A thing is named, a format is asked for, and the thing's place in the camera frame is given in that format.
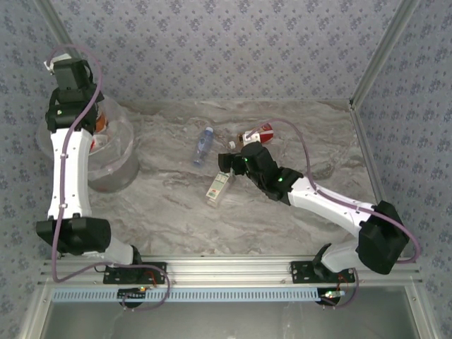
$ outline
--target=small bottle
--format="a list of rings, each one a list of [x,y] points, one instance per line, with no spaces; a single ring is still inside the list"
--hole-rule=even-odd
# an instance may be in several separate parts
[[[201,133],[198,143],[196,144],[195,153],[193,155],[193,164],[197,167],[204,165],[206,161],[207,154],[209,153],[210,147],[213,142],[213,128],[206,127],[206,129]]]

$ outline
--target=cable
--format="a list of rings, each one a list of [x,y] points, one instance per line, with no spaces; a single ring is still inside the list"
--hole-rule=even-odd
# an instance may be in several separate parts
[[[58,218],[56,219],[56,226],[54,231],[54,238],[52,242],[52,277],[54,282],[56,283],[62,283],[66,280],[68,280],[71,275],[68,275],[65,278],[59,279],[57,276],[57,246],[58,246],[58,239],[59,239],[59,233],[61,230],[61,224],[63,222],[63,215],[64,215],[64,204],[65,204],[65,178],[66,178],[66,153],[68,150],[69,145],[69,139],[71,138],[72,133],[76,129],[77,125],[82,121],[82,119],[85,117],[85,115],[90,111],[91,107],[94,105],[97,96],[100,93],[100,88],[102,87],[102,67],[100,66],[99,61],[95,58],[95,56],[85,47],[78,46],[76,44],[61,44],[58,47],[55,47],[52,52],[50,53],[49,57],[47,58],[47,65],[50,66],[50,62],[52,61],[53,56],[60,50],[64,48],[75,48],[79,49],[82,52],[85,52],[89,57],[93,58],[97,70],[98,70],[98,80],[97,80],[97,86],[94,91],[93,96],[91,97],[91,100],[86,105],[86,107],[83,109],[83,111],[78,115],[78,117],[74,120],[72,125],[69,127],[68,133],[66,134],[66,137],[64,138],[63,142],[63,148],[61,149],[61,156],[60,156],[60,181],[59,181],[59,212],[58,212]]]
[[[162,300],[160,300],[157,304],[154,304],[150,307],[143,307],[140,309],[133,309],[134,311],[149,311],[151,309],[156,309],[160,306],[162,306],[165,301],[168,299],[168,297],[170,296],[170,292],[171,292],[171,282],[170,279],[168,278],[168,274],[162,270],[161,268],[158,268],[157,266],[154,265],[123,265],[123,264],[119,264],[119,263],[112,263],[112,262],[100,262],[100,263],[94,263],[91,264],[89,266],[86,266],[85,268],[82,268],[80,270],[77,270],[76,272],[73,272],[69,275],[67,275],[66,277],[63,278],[58,278],[57,275],[57,246],[58,246],[58,239],[59,239],[59,233],[61,230],[61,224],[63,222],[63,215],[64,215],[64,202],[65,202],[65,179],[66,179],[66,152],[68,150],[68,145],[69,145],[69,140],[70,137],[72,135],[72,133],[74,132],[75,128],[77,127],[77,125],[82,121],[82,119],[85,117],[85,115],[90,111],[91,107],[94,105],[97,96],[100,93],[100,88],[102,87],[102,67],[100,65],[100,62],[95,58],[95,56],[85,47],[82,46],[78,46],[76,44],[61,44],[58,47],[54,48],[52,50],[52,52],[50,53],[49,57],[47,58],[47,65],[50,66],[50,62],[52,61],[53,56],[61,49],[64,48],[74,48],[74,49],[78,49],[82,52],[85,52],[89,57],[93,58],[96,66],[97,66],[97,70],[98,70],[98,80],[97,80],[97,86],[96,89],[94,91],[93,97],[90,99],[89,103],[86,105],[86,107],[83,109],[83,111],[78,115],[77,119],[72,123],[72,125],[69,127],[68,133],[66,134],[66,137],[64,138],[64,142],[63,142],[63,148],[61,149],[61,156],[60,156],[60,161],[61,161],[61,167],[60,167],[60,182],[59,182],[59,200],[60,200],[60,204],[59,204],[59,213],[58,213],[58,218],[56,219],[56,226],[55,226],[55,231],[54,231],[54,238],[53,238],[53,242],[52,242],[52,278],[54,280],[54,282],[56,283],[63,283],[73,277],[75,277],[76,275],[79,275],[83,272],[86,272],[87,270],[90,270],[91,268],[96,268],[96,266],[113,266],[113,267],[120,267],[120,268],[150,268],[153,270],[156,270],[157,272],[160,272],[161,274],[163,274],[163,276],[166,279],[167,282],[167,291],[165,293],[165,296],[163,297]]]
[[[347,294],[347,293],[348,293],[348,280],[345,279],[345,277],[344,277],[342,274],[340,274],[340,273],[338,273],[338,278],[339,278],[339,280],[344,280],[345,283],[347,284],[347,289],[345,290],[345,294]]]
[[[96,266],[94,266],[94,270],[98,273],[105,273],[105,270],[98,270]]]
[[[286,119],[281,119],[281,118],[270,119],[270,120],[267,120],[267,121],[263,122],[259,126],[257,126],[246,137],[250,138],[262,126],[264,126],[265,124],[272,124],[273,122],[283,122],[285,124],[288,124],[289,126],[291,126],[294,129],[295,133],[298,135],[298,137],[299,137],[299,139],[300,139],[300,141],[302,142],[302,145],[303,145],[304,155],[306,156],[307,177],[308,177],[309,183],[311,184],[311,186],[312,186],[312,188],[313,188],[313,190],[315,192],[317,192],[319,195],[323,196],[324,198],[328,199],[329,201],[337,203],[338,205],[342,205],[342,206],[345,206],[347,208],[351,208],[353,210],[358,210],[360,212],[368,213],[368,214],[374,215],[374,216],[376,216],[376,217],[378,217],[378,218],[380,218],[382,220],[385,220],[386,222],[391,223],[392,225],[397,227],[400,231],[405,233],[408,236],[408,238],[410,238],[410,240],[412,241],[413,245],[415,246],[415,254],[409,259],[398,260],[397,263],[414,263],[419,258],[420,254],[421,254],[421,246],[420,246],[419,242],[417,241],[416,237],[405,226],[403,226],[399,222],[391,219],[390,217],[387,217],[386,215],[383,215],[381,213],[375,212],[374,210],[370,210],[368,208],[363,208],[363,207],[356,206],[353,203],[347,203],[347,202],[342,201],[340,199],[337,199],[337,198],[334,198],[332,196],[329,196],[328,194],[325,194],[324,192],[322,192],[320,189],[317,189],[317,185],[314,182],[314,178],[312,177],[311,161],[309,159],[308,147],[306,145],[306,142],[304,141],[302,132],[300,132],[299,129],[292,122],[290,122],[290,121],[288,121]]]
[[[153,279],[153,285],[154,287],[157,287],[157,281],[155,280],[155,276],[154,276],[154,272],[152,272],[151,270],[146,271],[144,274],[150,275]]]
[[[348,299],[346,302],[344,302],[341,305],[336,305],[334,304],[334,302],[332,302],[331,300],[328,300],[326,298],[320,298],[323,302],[326,302],[328,304],[330,304],[331,306],[335,307],[336,309],[342,309],[348,305],[350,305],[353,300],[356,299],[356,296],[358,295],[358,289],[359,289],[359,277],[358,277],[358,271],[356,270],[356,268],[353,268],[353,274],[355,275],[355,289],[353,290],[352,296],[350,297],[350,299]]]

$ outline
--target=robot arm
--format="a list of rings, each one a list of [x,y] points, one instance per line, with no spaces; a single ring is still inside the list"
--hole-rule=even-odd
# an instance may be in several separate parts
[[[37,222],[37,234],[52,245],[59,214],[61,156],[65,161],[65,206],[58,241],[60,253],[97,257],[128,265],[141,263],[138,251],[114,238],[107,220],[91,217],[88,198],[88,156],[97,119],[94,105],[69,139],[67,154],[62,155],[69,127],[86,107],[95,92],[93,74],[86,60],[70,56],[52,60],[48,69],[54,73],[58,88],[52,93],[46,113],[47,129],[54,149],[54,182],[47,220]],[[99,94],[96,102],[102,101]]]
[[[233,170],[235,174],[245,174],[270,199],[310,210],[353,235],[353,240],[336,245],[327,244],[317,253],[313,264],[316,274],[321,278],[361,263],[374,272],[389,274],[408,243],[408,237],[391,223],[358,209],[338,205],[316,193],[302,173],[278,167],[268,150],[259,142],[247,144],[241,153],[219,154],[218,164],[223,172]],[[329,196],[374,210],[401,223],[390,203],[381,201],[374,206],[320,186],[317,188]]]

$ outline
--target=marble surface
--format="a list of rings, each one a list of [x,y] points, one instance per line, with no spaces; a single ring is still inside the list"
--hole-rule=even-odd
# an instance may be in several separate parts
[[[237,177],[220,206],[206,203],[218,173],[218,153],[240,131],[284,117],[304,133],[313,173],[326,188],[361,201],[374,195],[346,102],[167,102],[125,104],[136,132],[140,172],[116,194],[90,192],[93,216],[147,254],[315,254],[347,232],[307,210],[270,201]],[[204,167],[190,162],[200,132],[215,141]],[[301,143],[290,127],[274,124],[268,144],[281,166],[306,172]]]

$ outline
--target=blue cable tray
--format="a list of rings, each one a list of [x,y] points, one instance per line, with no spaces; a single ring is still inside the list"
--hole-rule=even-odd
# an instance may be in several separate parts
[[[53,302],[120,302],[118,288],[55,288]],[[128,299],[127,302],[159,302],[165,288],[146,291],[144,299]],[[273,288],[187,288],[175,287],[167,302],[317,302],[315,287]]]

